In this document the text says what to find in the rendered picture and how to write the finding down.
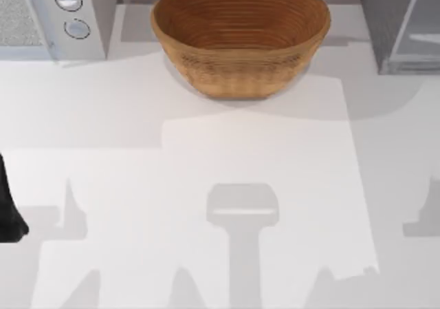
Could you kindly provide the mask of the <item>brown woven basket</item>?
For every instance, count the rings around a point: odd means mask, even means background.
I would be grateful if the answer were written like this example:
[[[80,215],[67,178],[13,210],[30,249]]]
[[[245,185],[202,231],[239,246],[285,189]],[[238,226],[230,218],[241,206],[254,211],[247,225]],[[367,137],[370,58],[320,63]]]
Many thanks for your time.
[[[308,66],[331,26],[324,0],[158,0],[151,26],[198,92],[260,99]]]

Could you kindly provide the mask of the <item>pale microwave oven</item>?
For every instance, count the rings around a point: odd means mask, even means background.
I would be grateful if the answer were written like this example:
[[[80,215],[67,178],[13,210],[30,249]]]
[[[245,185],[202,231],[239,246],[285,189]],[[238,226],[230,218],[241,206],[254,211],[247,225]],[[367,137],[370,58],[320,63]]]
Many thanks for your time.
[[[55,0],[0,0],[0,61],[100,61],[108,54],[119,0],[82,0],[76,12]],[[85,21],[91,34],[76,40],[64,22]]]

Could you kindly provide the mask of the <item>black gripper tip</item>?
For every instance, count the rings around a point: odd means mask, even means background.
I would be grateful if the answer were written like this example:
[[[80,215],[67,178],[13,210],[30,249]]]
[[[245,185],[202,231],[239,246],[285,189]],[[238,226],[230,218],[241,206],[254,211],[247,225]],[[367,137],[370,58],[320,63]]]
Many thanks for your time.
[[[20,242],[29,232],[12,198],[5,162],[0,154],[0,243]]]

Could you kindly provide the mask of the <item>grey cabinet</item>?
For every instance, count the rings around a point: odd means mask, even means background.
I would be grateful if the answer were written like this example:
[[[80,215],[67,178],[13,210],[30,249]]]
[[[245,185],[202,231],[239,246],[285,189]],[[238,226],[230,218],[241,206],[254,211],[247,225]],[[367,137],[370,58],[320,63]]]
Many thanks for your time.
[[[440,0],[360,0],[380,75],[440,75]]]

